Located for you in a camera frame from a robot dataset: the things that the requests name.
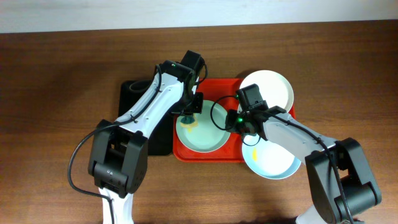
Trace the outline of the green and yellow sponge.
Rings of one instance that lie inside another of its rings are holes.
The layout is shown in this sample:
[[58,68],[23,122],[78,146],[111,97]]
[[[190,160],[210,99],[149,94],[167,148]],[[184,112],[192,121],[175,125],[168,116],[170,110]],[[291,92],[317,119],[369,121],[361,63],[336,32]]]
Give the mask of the green and yellow sponge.
[[180,125],[183,128],[194,128],[198,126],[197,117],[195,114],[182,116]]

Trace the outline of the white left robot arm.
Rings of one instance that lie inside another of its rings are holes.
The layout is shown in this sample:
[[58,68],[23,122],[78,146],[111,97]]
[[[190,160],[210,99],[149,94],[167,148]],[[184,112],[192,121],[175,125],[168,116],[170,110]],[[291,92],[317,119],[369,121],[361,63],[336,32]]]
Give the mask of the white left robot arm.
[[147,171],[148,140],[167,113],[197,125],[192,110],[203,58],[166,60],[156,65],[154,79],[138,101],[116,121],[102,120],[90,133],[93,145],[88,163],[103,200],[104,223],[132,223],[133,195]]

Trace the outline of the pale green plate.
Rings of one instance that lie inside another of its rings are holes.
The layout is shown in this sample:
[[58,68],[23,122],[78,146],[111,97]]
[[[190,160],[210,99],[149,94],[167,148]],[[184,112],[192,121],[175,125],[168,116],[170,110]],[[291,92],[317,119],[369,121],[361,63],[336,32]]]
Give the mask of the pale green plate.
[[194,128],[183,128],[181,126],[182,116],[176,121],[176,131],[180,142],[187,148],[195,152],[212,152],[225,145],[230,137],[230,133],[218,129],[210,117],[213,101],[205,100],[201,113],[196,113],[195,117],[198,125]]

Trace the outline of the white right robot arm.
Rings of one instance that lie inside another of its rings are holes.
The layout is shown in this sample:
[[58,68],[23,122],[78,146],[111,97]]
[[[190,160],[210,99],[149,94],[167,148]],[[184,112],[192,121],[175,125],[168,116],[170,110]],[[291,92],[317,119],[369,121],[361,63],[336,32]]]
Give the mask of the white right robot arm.
[[382,201],[382,193],[360,143],[338,141],[300,124],[274,106],[267,110],[229,110],[229,132],[258,135],[302,162],[308,175],[312,206],[296,223],[354,223],[358,215]]

